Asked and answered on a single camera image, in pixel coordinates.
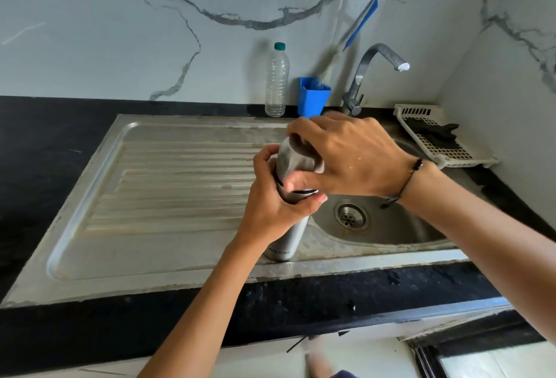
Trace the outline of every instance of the clear plastic water bottle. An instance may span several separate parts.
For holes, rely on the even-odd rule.
[[[266,76],[265,112],[275,118],[282,116],[286,110],[290,60],[284,50],[286,50],[284,43],[274,43]]]

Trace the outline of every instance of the stainless steel sink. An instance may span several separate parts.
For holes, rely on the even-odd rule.
[[[254,154],[281,142],[287,123],[118,116],[0,307],[202,285],[241,221]],[[397,123],[384,126],[419,154]],[[249,280],[466,259],[402,207],[379,204],[329,196],[293,259],[261,257]]]

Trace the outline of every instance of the drain strainer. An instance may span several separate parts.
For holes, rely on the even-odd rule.
[[[361,232],[369,227],[369,214],[365,208],[343,199],[334,206],[334,218],[340,226],[351,232]]]

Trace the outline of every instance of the white plastic tray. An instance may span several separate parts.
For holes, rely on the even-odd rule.
[[[421,147],[423,152],[434,161],[439,169],[444,167],[473,167],[482,164],[484,167],[490,167],[500,161],[494,155],[480,148],[476,144],[465,141],[458,136],[457,129],[455,135],[458,136],[455,142],[459,145],[459,149],[451,150],[448,148],[439,148],[431,144],[423,135],[415,133],[405,122],[408,118],[420,119],[429,125],[446,125],[449,123],[444,117],[444,111],[438,107],[428,104],[396,104],[394,106],[394,115],[400,121],[401,125],[409,135],[413,137],[415,142]]]

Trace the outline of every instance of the person's left arm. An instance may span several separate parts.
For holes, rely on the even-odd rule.
[[[257,260],[271,242],[326,201],[319,193],[295,205],[282,200],[272,176],[276,159],[270,159],[279,148],[266,146],[254,157],[256,179],[236,236],[138,378],[208,378],[237,297]]]

